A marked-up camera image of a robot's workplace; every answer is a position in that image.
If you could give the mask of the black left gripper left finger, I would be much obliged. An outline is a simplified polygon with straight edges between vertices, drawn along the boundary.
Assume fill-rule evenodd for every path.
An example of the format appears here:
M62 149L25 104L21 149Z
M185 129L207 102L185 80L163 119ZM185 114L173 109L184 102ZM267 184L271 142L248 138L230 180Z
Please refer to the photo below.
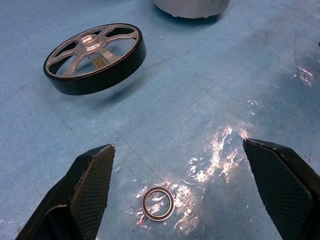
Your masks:
M95 240L107 207L115 146L79 155L15 240Z

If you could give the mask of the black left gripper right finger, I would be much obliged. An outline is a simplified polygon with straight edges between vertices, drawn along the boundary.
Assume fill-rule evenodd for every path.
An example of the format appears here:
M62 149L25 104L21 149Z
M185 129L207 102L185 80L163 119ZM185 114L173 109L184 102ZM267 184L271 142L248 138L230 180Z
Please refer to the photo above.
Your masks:
M320 175L291 148L246 138L243 149L283 240L320 240Z

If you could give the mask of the black rotor ring silver spokes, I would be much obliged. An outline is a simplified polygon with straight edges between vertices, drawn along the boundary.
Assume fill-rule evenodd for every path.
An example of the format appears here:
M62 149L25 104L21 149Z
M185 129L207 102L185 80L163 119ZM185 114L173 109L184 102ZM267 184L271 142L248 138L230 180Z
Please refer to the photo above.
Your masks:
M134 40L122 56L107 49L111 43ZM46 58L43 72L61 93L81 96L109 89L131 76L144 62L147 48L141 30L112 23L80 32L57 46Z

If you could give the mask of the silver motor housing copper windings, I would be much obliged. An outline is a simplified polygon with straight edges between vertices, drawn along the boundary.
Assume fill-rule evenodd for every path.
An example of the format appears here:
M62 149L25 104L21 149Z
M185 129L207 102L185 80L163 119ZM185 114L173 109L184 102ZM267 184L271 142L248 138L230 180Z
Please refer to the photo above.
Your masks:
M184 19L216 16L225 11L230 0L152 0L163 12Z

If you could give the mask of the blue worn table mat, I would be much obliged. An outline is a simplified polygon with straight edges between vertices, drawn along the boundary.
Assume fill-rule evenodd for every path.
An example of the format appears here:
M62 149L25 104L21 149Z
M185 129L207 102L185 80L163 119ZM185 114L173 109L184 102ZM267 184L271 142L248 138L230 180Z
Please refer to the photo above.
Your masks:
M100 25L140 28L120 84L58 92L50 52ZM82 153L116 154L96 240L282 240L243 149L292 148L320 174L320 0L230 0L186 20L152 0L0 0L0 240L15 240Z

